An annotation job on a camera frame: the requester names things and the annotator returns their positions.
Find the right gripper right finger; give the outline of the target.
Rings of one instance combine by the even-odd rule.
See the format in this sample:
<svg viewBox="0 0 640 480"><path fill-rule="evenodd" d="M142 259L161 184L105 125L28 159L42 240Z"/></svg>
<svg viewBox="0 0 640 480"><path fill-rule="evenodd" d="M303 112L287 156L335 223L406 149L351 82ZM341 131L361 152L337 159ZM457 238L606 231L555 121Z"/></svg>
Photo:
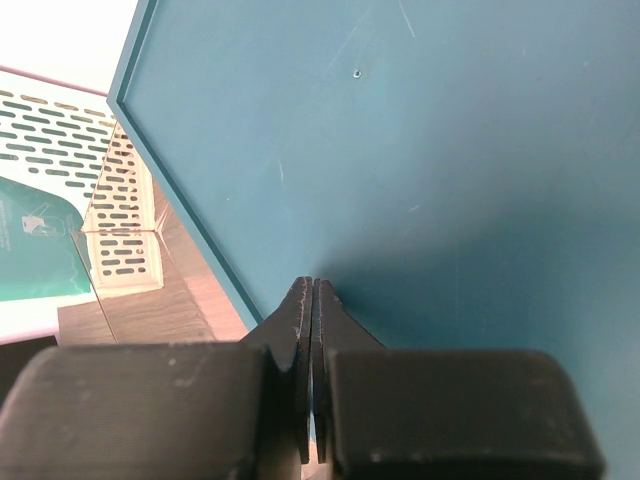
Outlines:
<svg viewBox="0 0 640 480"><path fill-rule="evenodd" d="M318 460L333 479L600 479L574 385L536 350L381 344L326 280L313 285Z"/></svg>

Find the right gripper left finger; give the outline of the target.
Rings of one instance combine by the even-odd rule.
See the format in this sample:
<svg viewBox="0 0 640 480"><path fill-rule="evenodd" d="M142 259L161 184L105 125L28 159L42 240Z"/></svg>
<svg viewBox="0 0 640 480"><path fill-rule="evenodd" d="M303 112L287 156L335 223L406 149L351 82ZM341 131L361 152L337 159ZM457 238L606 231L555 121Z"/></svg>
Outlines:
<svg viewBox="0 0 640 480"><path fill-rule="evenodd" d="M313 282L237 342L50 347L1 408L5 479L297 479Z"/></svg>

